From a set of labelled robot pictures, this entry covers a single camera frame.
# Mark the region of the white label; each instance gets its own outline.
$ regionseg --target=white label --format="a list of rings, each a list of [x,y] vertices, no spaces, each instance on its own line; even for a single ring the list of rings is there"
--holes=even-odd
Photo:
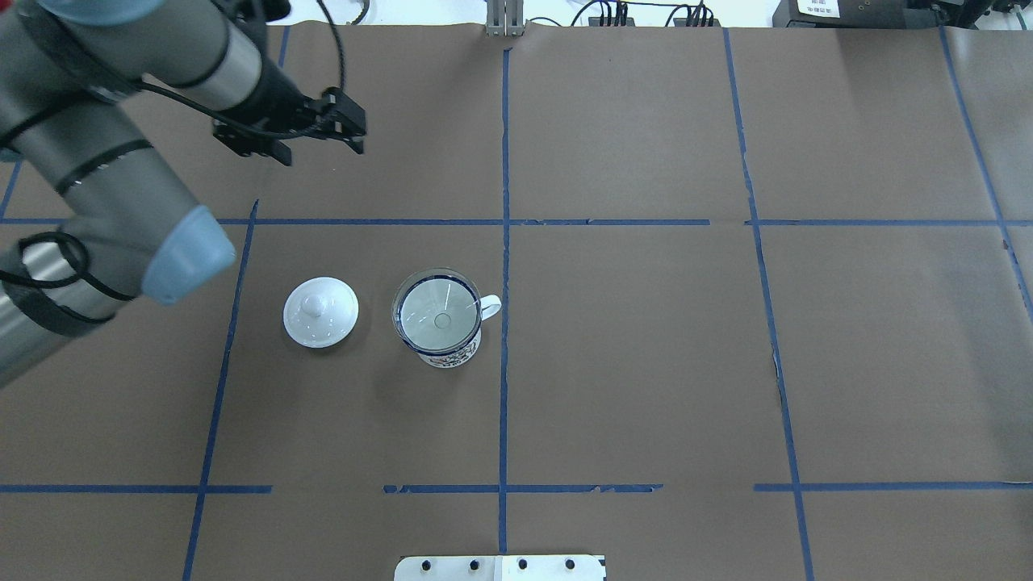
[[[796,0],[796,7],[812,17],[839,18],[839,0]]]

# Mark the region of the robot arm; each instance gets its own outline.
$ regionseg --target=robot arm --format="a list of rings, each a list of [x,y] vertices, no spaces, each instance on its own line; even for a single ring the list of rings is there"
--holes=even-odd
[[[23,0],[0,12],[0,149],[74,211],[58,233],[0,253],[0,387],[138,295],[173,304],[234,261],[116,104],[165,91],[143,74],[217,118],[216,137],[241,155],[289,165],[282,140],[296,136],[362,153],[365,112],[343,87],[303,95],[211,0]]]

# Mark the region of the cup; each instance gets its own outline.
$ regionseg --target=cup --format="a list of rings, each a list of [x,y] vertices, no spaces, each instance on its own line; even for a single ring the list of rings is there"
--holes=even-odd
[[[473,282],[447,268],[417,272],[395,295],[398,336],[428,365],[459,367],[480,346],[480,323],[502,309],[495,295],[481,297]]]

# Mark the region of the light blue cap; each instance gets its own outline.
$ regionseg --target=light blue cap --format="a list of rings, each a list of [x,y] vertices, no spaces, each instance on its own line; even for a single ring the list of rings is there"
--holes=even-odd
[[[237,261],[233,244],[205,206],[176,224],[144,274],[145,295],[171,305]]]
[[[85,26],[118,26],[150,14],[165,0],[38,0],[52,14]]]

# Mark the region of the blue rim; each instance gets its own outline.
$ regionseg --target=blue rim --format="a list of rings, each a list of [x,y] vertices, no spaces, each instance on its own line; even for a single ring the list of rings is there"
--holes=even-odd
[[[447,349],[443,349],[443,350],[439,350],[439,351],[430,351],[430,350],[421,349],[421,348],[417,347],[415,344],[413,344],[413,342],[410,341],[409,338],[406,336],[405,331],[402,329],[402,305],[405,304],[405,300],[409,298],[409,295],[416,288],[416,286],[419,286],[420,284],[427,282],[428,280],[438,280],[438,279],[441,279],[441,278],[444,278],[446,280],[451,280],[453,282],[458,282],[459,284],[461,284],[463,286],[463,288],[466,288],[467,292],[470,293],[471,297],[474,297],[476,299],[475,302],[476,302],[477,306],[478,307],[480,306],[480,295],[477,294],[477,290],[475,288],[472,288],[466,282],[463,282],[462,280],[456,278],[455,276],[448,276],[447,274],[435,274],[435,275],[428,276],[426,278],[420,278],[416,282],[413,282],[409,286],[409,288],[405,292],[405,295],[402,296],[402,299],[399,300],[399,302],[398,302],[398,308],[395,309],[394,313],[392,313],[392,318],[395,322],[395,330],[398,332],[398,336],[401,337],[403,341],[405,341],[405,344],[409,345],[409,348],[411,348],[412,350],[418,353],[419,355],[425,355],[427,357],[444,357],[444,356],[452,355],[452,354],[455,354],[455,353],[463,349],[467,345],[469,345],[470,341],[472,341],[473,338],[477,336],[477,331],[480,331],[480,320],[481,319],[480,319],[480,316],[477,316],[477,319],[476,319],[477,324],[473,327],[473,331],[470,332],[470,335],[468,335],[466,339],[464,339],[463,341],[461,341],[462,344],[460,346],[455,347],[455,348],[453,347],[448,347]]]

